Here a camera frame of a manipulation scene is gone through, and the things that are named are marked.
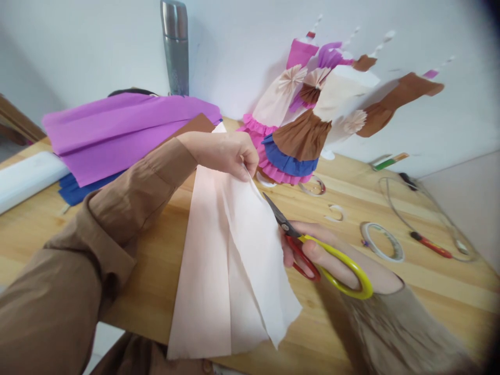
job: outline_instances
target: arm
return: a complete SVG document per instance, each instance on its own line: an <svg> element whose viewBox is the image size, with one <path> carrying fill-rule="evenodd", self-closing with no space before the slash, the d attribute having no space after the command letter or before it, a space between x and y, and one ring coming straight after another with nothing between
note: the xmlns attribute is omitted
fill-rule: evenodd
<svg viewBox="0 0 500 375"><path fill-rule="evenodd" d="M342 300L371 373L477 373L476 365L461 343L432 318L396 274L320 225L292 224L299 232L345 253L363 268L370 279L373 297L361 301L342 295ZM286 242L283 242L283 250L285 265L293 265L294 256ZM351 270L314 241L307 241L303 251L311 261L323 266L350 288L359 288L359 281Z"/></svg>
<svg viewBox="0 0 500 375"><path fill-rule="evenodd" d="M134 267L137 234L197 164L241 177L242 157L254 173L258 156L246 133L186 133L88 196L0 296L2 372L81 373L95 325Z"/></svg>

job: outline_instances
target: yellow scissors handle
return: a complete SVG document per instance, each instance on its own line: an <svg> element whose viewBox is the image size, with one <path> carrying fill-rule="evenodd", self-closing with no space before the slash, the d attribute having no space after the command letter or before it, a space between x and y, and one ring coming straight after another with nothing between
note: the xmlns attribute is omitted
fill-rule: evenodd
<svg viewBox="0 0 500 375"><path fill-rule="evenodd" d="M358 266L351 258L349 258L347 255L344 253L341 253L338 251L336 248L321 242L320 240L317 240L314 237L311 237L310 235L302 235L298 238L300 241L303 243L306 242L307 240L313 240L316 242L318 245L320 245L322 248L324 248L328 253L333 255L335 258L338 258L342 263L344 263L346 266L348 266L352 272L356 275L356 277L359 280L359 283L361 284L361 290L360 291L355 291L352 290L348 287L346 287L343 283L341 283L339 280L337 280L335 277L332 276L332 274L328 271L326 271L323 267L321 267L321 270L323 271L323 274L325 277L337 288L339 289L342 293L348 295L349 297L357 298L357 299L368 299L373 295L373 287L371 285L370 280L368 279L368 276L366 276L366 273L362 270L360 266Z"/></svg>

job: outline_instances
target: brown paper dress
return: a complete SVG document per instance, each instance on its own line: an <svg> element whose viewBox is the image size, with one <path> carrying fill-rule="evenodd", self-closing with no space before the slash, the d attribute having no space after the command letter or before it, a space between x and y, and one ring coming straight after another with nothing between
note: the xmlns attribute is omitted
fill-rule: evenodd
<svg viewBox="0 0 500 375"><path fill-rule="evenodd" d="M365 126L356 134L370 137L380 131L392 119L396 110L405 104L413 102L423 95L433 96L443 91L444 85L409 73L399 80L394 88L378 103L365 109L367 114Z"/></svg>
<svg viewBox="0 0 500 375"><path fill-rule="evenodd" d="M364 55L358 61L356 70L367 71L375 61ZM369 90L369 87L335 74L333 69L325 79L314 109L308 109L295 121L276 130L272 134L274 143L282 153L298 161L318 159L340 105Z"/></svg>

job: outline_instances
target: brown shirt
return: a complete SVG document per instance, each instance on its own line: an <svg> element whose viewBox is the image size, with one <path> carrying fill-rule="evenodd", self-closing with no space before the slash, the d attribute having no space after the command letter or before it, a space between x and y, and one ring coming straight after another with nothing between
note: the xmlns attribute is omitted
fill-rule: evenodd
<svg viewBox="0 0 500 375"><path fill-rule="evenodd" d="M78 374L96 324L127 281L135 238L151 226L196 162L177 139L88 196L58 235L0 295L0 373ZM372 373L471 373L460 343L408 287L367 301L343 297ZM125 334L94 374L199 374L199 361L169 363L165 348Z"/></svg>

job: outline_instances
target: scissors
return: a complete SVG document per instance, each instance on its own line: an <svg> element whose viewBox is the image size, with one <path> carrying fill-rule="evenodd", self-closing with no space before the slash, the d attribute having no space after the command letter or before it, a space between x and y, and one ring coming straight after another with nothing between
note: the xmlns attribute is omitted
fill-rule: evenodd
<svg viewBox="0 0 500 375"><path fill-rule="evenodd" d="M326 271L324 268L321 267L321 270L323 271L324 276L330 281L337 289L339 289L342 293L353 297L357 299L368 299L372 296L373 294L373 287L370 283L370 280L368 279L368 276L366 276L366 273L359 267L351 258L349 258L347 255L344 253L341 253L338 251L336 248L321 242L320 240L311 237L310 235L306 234L300 234L297 232L297 230L290 224L290 222L286 219L285 215L276 207L276 205L272 202L272 200L267 196L266 193L263 193L264 197L267 200L267 203L269 203L269 206L271 206L272 212L274 213L274 217L276 218L276 221L278 222L278 225L284 230L285 232L285 237L286 240L288 241L288 244L292 248L293 252L299 256L300 259L309 267L309 269L313 272L314 276L310 277L308 276L302 268L297 263L293 264L293 267L299 271L304 277L308 278L309 280L312 280L314 282L318 282L321 280L321 274L319 273L318 269L316 266L313 264L313 262L310 261L310 259L304 254L302 249L298 247L294 239L298 239L302 243L306 242L307 240L313 240L316 242L318 245L320 245L322 248L324 248L328 253L333 255L334 257L338 258L342 263L344 263L346 266L348 266L352 272L356 275L356 277L359 280L359 283L361 284L361 290L353 290L348 287L346 287L343 283L341 283L339 280L334 278L331 273Z"/></svg>

